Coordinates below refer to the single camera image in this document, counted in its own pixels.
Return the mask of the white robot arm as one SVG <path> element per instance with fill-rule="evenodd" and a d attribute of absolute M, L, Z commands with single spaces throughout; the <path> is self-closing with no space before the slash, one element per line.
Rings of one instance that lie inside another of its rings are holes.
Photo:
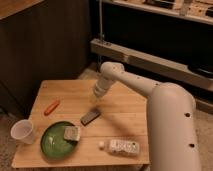
<path fill-rule="evenodd" d="M 150 171 L 202 171 L 193 113 L 195 98 L 183 87 L 130 72 L 118 62 L 104 62 L 93 88 L 103 97 L 119 81 L 147 98 Z"/>

